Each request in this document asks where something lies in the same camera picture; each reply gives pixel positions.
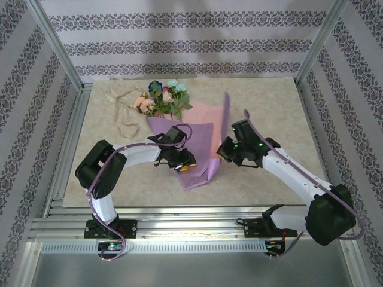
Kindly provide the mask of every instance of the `flower bouquet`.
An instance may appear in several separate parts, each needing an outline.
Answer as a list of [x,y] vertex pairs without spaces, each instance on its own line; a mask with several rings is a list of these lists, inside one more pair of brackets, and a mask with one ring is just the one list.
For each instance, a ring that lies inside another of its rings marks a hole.
[[164,117],[173,115],[182,121],[182,109],[191,109],[189,92],[185,84],[177,80],[170,80],[163,86],[161,82],[153,81],[149,84],[149,94],[144,92],[137,98],[134,108],[149,117]]

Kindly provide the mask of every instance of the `pink flower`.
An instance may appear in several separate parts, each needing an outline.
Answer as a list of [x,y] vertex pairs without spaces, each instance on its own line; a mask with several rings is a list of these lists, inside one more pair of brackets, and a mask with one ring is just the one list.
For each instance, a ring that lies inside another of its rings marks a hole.
[[142,104],[144,100],[144,97],[138,97],[137,100],[134,102],[134,108],[138,109],[138,107]]
[[139,109],[147,114],[150,110],[154,110],[154,102],[151,99],[146,99],[144,100],[141,105],[139,106]]
[[170,94],[168,91],[162,93],[162,100],[164,103],[173,102],[172,94]]

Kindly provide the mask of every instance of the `blue flower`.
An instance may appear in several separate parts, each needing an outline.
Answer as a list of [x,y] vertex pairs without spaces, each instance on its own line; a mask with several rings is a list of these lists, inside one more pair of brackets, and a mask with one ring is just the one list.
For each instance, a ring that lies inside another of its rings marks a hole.
[[161,82],[158,82],[158,81],[153,81],[149,84],[149,93],[151,93],[153,91],[153,83],[156,82],[157,83],[157,86],[158,86],[158,89],[162,89],[162,83]]
[[187,87],[185,84],[178,84],[175,89],[175,91],[187,91]]
[[175,86],[177,86],[180,82],[178,82],[177,80],[169,80],[167,83],[166,83],[166,86],[169,87],[169,88],[173,88]]

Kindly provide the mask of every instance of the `wallpaper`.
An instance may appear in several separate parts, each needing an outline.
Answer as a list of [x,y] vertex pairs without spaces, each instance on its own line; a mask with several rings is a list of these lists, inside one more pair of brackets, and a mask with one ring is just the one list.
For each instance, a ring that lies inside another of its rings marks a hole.
[[352,192],[373,286],[383,286],[383,10],[350,1],[301,86],[329,178]]
[[83,81],[291,77],[331,0],[41,1]]
[[1,0],[0,18],[0,286],[12,286],[77,92],[22,0]]

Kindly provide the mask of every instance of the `marble surface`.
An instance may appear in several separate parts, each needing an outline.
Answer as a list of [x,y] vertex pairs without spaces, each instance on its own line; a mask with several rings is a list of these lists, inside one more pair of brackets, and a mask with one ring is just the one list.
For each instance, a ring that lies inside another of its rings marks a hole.
[[[230,124],[243,119],[243,110],[248,109],[252,122],[264,137],[274,138],[301,165],[320,178],[324,178],[293,78],[180,81],[189,88],[191,99],[210,105],[222,105],[223,94],[228,91],[232,99]],[[121,80],[119,85],[126,90],[134,86],[146,89],[149,82],[149,80]],[[74,171],[97,141],[106,139],[111,144],[129,144],[143,141],[151,135],[145,117],[133,110],[130,110],[129,118],[140,125],[137,136],[134,139],[127,139],[118,133],[114,126],[115,106],[105,98],[108,83],[108,81],[97,81],[93,85],[66,188],[64,206],[88,205],[85,192],[74,176]],[[124,99],[133,105],[137,96],[138,91],[127,95]],[[230,126],[228,135],[234,136]],[[288,186],[264,169],[237,167],[233,163],[226,162],[222,162],[209,184],[189,191],[183,190],[173,171],[167,166],[154,167],[152,163],[142,163],[123,171],[112,195],[116,206],[240,206],[303,203]]]

